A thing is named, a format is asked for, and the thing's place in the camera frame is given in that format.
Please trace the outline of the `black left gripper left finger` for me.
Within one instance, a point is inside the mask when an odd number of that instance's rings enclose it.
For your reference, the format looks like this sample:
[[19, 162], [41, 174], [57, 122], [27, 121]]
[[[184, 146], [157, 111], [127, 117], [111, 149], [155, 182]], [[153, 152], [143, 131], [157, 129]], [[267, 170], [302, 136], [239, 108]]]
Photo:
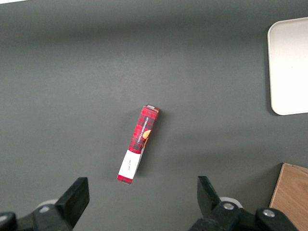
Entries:
[[56, 200], [38, 206], [17, 218], [14, 212], [1, 212], [2, 231], [71, 231], [90, 201], [87, 177], [80, 177]]

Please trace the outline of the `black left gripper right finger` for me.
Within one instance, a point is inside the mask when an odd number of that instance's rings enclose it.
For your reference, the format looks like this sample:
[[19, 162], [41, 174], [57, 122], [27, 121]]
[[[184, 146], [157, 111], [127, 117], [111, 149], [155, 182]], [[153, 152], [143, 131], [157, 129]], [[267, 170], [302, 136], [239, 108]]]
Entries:
[[191, 231], [296, 231], [281, 211], [258, 208], [251, 214], [232, 201], [222, 201], [206, 176], [197, 181], [197, 201], [202, 213]]

